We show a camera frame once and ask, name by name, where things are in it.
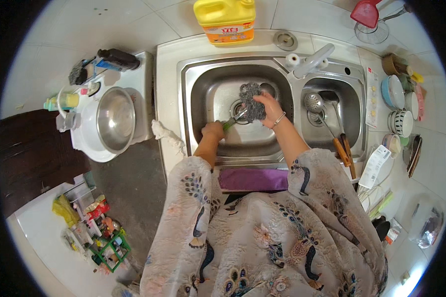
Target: woman's right hand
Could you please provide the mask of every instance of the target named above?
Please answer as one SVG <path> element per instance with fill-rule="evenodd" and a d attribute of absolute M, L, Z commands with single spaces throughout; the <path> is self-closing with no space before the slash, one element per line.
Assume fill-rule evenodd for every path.
<path fill-rule="evenodd" d="M 266 118 L 261 121 L 262 124 L 270 129 L 274 128 L 274 123 L 282 116 L 282 109 L 279 106 L 279 102 L 268 92 L 262 92 L 259 96 L 253 96 L 253 100 L 264 104 Z"/>

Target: stainless steel sink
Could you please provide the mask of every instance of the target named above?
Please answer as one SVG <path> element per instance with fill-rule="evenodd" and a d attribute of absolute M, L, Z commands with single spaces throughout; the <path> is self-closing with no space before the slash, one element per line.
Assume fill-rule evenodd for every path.
<path fill-rule="evenodd" d="M 241 108 L 239 89 L 256 82 L 273 93 L 286 116 L 310 147 L 335 151 L 326 127 L 307 112 L 303 98 L 308 92 L 334 91 L 345 133 L 355 162 L 366 151 L 365 78 L 363 68 L 329 59 L 329 66 L 303 79 L 291 78 L 284 66 L 285 53 L 250 52 L 207 56 L 181 61 L 177 65 L 181 135 L 188 155 L 202 138 L 201 129 L 212 121 L 226 121 Z M 322 111 L 334 134 L 340 134 L 335 109 L 326 102 Z M 230 128 L 218 147 L 216 165 L 286 167 L 274 132 L 257 121 L 241 119 Z"/>

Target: sponge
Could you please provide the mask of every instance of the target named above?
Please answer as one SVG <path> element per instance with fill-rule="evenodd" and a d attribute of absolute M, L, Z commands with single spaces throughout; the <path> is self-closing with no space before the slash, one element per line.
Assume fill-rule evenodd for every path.
<path fill-rule="evenodd" d="M 247 83 L 240 86 L 240 100 L 248 111 L 244 115 L 248 122 L 252 123 L 255 120 L 264 120 L 266 112 L 264 111 L 264 104 L 253 100 L 253 96 L 261 95 L 261 87 L 256 83 Z"/>

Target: silver bangle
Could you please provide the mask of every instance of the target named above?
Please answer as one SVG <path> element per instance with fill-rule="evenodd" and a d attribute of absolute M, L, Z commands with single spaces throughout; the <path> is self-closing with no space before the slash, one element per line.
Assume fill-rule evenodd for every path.
<path fill-rule="evenodd" d="M 274 127 L 276 127 L 276 125 L 282 120 L 282 118 L 283 118 L 285 115 L 286 115 L 286 112 L 283 111 L 283 112 L 282 112 L 282 115 L 276 120 L 276 122 L 274 122 L 273 129 L 274 129 Z"/>

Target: concrete floor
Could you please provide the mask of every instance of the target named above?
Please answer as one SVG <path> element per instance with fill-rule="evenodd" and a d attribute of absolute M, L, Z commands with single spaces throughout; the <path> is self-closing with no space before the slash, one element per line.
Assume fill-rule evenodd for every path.
<path fill-rule="evenodd" d="M 122 224 L 137 262 L 134 264 L 143 267 L 167 189 L 158 141 L 150 139 L 129 146 L 107 163 L 89 163 L 97 187 L 93 195 L 106 196 L 111 206 L 106 215 Z"/>

